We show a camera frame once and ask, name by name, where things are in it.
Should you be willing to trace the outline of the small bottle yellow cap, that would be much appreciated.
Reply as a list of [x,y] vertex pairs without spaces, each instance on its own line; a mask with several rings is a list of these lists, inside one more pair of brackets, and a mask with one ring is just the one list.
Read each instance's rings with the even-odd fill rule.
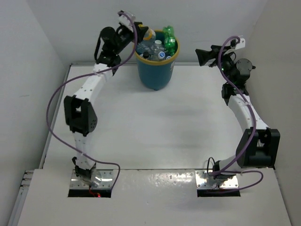
[[156,40],[156,32],[149,28],[143,37],[143,41],[147,43],[153,43]]

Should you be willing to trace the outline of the square clear bottle white cap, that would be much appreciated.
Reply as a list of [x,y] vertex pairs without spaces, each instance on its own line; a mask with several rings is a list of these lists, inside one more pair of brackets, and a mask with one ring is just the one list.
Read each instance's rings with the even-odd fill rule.
[[161,40],[155,40],[154,41],[154,45],[153,45],[153,54],[155,56],[158,55],[159,52],[162,51],[163,45],[162,45],[162,41]]

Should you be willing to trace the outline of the green plastic bottle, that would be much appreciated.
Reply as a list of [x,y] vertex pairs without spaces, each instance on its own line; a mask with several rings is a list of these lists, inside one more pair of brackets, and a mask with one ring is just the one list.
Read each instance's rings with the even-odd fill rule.
[[174,28],[170,25],[163,27],[164,47],[172,57],[177,52],[177,41],[174,35]]

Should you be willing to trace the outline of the bottle with blue label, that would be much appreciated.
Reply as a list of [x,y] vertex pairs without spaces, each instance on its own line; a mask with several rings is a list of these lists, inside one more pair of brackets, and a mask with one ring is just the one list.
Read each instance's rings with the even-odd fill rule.
[[165,52],[160,51],[160,52],[158,53],[158,60],[159,60],[159,61],[162,61],[162,60],[165,60],[165,58],[166,58]]

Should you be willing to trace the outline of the small bottle black cap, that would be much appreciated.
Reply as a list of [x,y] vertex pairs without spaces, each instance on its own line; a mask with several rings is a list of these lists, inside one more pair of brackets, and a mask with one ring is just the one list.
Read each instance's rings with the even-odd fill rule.
[[147,52],[147,51],[143,52],[142,58],[148,60],[150,58],[149,52]]

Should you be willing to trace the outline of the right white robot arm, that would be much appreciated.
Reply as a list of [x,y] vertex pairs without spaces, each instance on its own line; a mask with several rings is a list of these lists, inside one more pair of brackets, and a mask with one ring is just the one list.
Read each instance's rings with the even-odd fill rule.
[[212,45],[211,50],[196,49],[198,62],[204,66],[221,66],[226,83],[222,86],[222,98],[226,106],[234,113],[243,135],[236,153],[225,160],[214,163],[210,176],[228,177],[246,169],[270,168],[275,165],[280,142],[280,132],[268,126],[251,104],[246,82],[256,67],[246,58],[234,61],[234,46]]

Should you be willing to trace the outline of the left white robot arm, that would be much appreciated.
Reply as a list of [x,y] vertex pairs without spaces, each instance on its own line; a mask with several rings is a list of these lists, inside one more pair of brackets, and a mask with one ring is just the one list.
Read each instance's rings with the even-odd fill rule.
[[105,27],[101,30],[94,52],[93,74],[73,96],[66,96],[63,101],[65,121],[79,150],[72,159],[75,173],[87,182],[93,180],[96,168],[96,162],[87,157],[91,150],[91,134],[98,121],[93,104],[104,84],[117,71],[116,66],[121,62],[120,52],[133,41],[141,42],[150,32],[141,22],[135,22],[134,25],[136,37],[133,29],[123,24],[117,29]]

